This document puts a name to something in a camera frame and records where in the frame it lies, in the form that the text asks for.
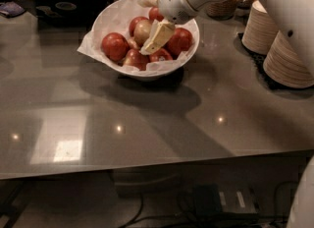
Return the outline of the yellow-green apple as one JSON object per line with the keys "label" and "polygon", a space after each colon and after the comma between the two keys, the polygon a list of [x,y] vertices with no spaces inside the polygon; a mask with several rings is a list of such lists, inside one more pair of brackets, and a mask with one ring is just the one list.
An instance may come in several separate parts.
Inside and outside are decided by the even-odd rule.
{"label": "yellow-green apple", "polygon": [[136,24],[134,32],[133,32],[133,37],[134,37],[135,42],[139,46],[142,46],[144,42],[148,39],[151,28],[152,28],[152,22],[149,20],[142,20]]}

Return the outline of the red apple back left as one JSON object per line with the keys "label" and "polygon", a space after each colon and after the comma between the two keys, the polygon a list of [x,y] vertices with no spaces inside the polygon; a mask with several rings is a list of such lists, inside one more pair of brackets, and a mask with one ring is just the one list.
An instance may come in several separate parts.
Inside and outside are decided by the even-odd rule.
{"label": "red apple back left", "polygon": [[133,36],[134,30],[136,25],[140,22],[140,21],[145,21],[148,20],[148,18],[143,17],[143,16],[139,16],[139,17],[135,17],[131,20],[130,24],[129,24],[129,34],[130,36]]}

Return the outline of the red apple far right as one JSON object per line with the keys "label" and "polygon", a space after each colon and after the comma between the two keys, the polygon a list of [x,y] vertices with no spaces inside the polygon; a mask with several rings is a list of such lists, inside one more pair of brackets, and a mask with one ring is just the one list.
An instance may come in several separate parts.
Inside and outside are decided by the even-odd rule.
{"label": "red apple far right", "polygon": [[176,28],[175,33],[166,44],[168,51],[179,56],[183,51],[187,51],[192,45],[192,34],[185,28]]}

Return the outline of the small pale red apple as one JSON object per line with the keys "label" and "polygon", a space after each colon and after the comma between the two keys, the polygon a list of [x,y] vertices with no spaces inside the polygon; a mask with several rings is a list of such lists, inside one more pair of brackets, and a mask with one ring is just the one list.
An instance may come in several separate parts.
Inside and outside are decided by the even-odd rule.
{"label": "small pale red apple", "polygon": [[128,39],[128,44],[129,44],[130,49],[139,50],[141,48],[141,46],[135,41],[133,37],[130,37]]}

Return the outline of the red apple front right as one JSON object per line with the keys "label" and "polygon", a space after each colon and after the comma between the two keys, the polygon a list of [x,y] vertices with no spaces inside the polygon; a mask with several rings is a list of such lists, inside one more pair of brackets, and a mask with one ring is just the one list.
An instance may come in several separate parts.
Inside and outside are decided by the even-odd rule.
{"label": "red apple front right", "polygon": [[159,49],[149,56],[151,62],[170,61],[172,59],[171,54],[164,48]]}

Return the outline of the red apple front left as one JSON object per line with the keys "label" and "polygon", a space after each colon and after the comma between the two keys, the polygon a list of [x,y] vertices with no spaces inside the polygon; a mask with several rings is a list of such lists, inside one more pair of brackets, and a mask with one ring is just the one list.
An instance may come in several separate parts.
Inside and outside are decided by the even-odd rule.
{"label": "red apple front left", "polygon": [[130,49],[124,60],[124,66],[137,67],[139,71],[145,71],[148,63],[149,58],[146,55],[142,55],[136,49]]}

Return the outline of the red apple far left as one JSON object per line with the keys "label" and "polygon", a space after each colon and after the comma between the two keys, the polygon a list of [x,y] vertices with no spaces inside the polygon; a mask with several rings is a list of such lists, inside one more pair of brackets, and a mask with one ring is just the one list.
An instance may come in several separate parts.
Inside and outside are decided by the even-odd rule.
{"label": "red apple far left", "polygon": [[102,39],[102,50],[104,54],[112,61],[121,61],[129,51],[127,40],[117,32],[110,32]]}

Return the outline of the glass jar with grains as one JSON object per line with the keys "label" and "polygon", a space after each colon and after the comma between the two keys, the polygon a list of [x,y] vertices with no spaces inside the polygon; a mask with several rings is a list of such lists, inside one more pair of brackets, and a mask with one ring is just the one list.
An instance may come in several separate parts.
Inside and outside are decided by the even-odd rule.
{"label": "glass jar with grains", "polygon": [[210,3],[206,8],[206,14],[213,19],[226,20],[231,18],[237,5],[242,0],[226,0],[223,2]]}

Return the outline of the black laptop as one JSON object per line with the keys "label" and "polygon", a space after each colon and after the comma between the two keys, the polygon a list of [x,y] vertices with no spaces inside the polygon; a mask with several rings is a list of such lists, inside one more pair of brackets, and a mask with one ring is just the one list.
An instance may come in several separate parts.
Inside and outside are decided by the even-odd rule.
{"label": "black laptop", "polygon": [[114,0],[6,0],[13,1],[39,20],[54,26],[92,23]]}

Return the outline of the left stack of paper plates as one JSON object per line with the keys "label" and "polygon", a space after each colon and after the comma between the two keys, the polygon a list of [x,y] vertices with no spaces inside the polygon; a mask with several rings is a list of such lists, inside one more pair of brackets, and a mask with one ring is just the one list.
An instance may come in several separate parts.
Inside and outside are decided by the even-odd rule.
{"label": "left stack of paper plates", "polygon": [[244,30],[242,44],[250,51],[266,55],[274,42],[279,29],[263,5],[255,1],[250,10]]}

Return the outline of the stack of paper plates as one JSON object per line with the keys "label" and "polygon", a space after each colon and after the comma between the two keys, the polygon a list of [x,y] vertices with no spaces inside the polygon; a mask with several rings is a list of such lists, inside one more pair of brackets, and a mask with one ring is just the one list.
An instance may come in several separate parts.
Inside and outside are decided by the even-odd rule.
{"label": "stack of paper plates", "polygon": [[314,77],[280,31],[266,56],[263,70],[272,80],[283,86],[308,88],[314,85]]}
{"label": "stack of paper plates", "polygon": [[242,44],[250,51],[266,55],[274,42],[279,29],[263,5],[255,1],[250,10],[244,30]]}

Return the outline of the black mat under plates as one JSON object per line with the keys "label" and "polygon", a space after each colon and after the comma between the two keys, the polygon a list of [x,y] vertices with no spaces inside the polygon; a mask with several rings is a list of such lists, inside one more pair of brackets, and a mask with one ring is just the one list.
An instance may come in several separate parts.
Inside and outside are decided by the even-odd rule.
{"label": "black mat under plates", "polygon": [[270,90],[281,89],[283,86],[277,82],[275,82],[272,78],[270,78],[266,72],[264,71],[263,64],[266,59],[266,56],[263,54],[255,53],[249,50],[244,44],[241,45],[243,49],[249,54],[251,60],[256,67],[258,78],[265,84],[265,86]]}

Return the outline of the right stack of paper plates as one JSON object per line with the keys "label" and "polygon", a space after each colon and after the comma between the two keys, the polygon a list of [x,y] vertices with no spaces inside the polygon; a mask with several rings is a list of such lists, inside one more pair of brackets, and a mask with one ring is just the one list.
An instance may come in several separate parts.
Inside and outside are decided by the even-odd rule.
{"label": "right stack of paper plates", "polygon": [[266,56],[263,70],[272,80],[283,86],[308,88],[314,85],[314,77],[280,31]]}

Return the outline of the dark blue pouch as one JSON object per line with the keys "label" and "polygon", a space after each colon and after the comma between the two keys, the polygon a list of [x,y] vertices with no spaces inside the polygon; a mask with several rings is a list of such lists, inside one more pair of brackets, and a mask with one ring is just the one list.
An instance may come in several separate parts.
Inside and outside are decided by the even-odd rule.
{"label": "dark blue pouch", "polygon": [[0,15],[6,18],[14,18],[22,15],[26,10],[14,2],[7,2],[0,5]]}

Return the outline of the black box under table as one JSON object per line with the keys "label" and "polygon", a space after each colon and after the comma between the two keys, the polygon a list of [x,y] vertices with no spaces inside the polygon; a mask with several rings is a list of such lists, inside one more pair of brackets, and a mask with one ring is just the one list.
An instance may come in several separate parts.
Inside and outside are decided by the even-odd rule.
{"label": "black box under table", "polygon": [[246,185],[209,184],[192,188],[192,199],[198,215],[257,214],[259,203],[254,191]]}

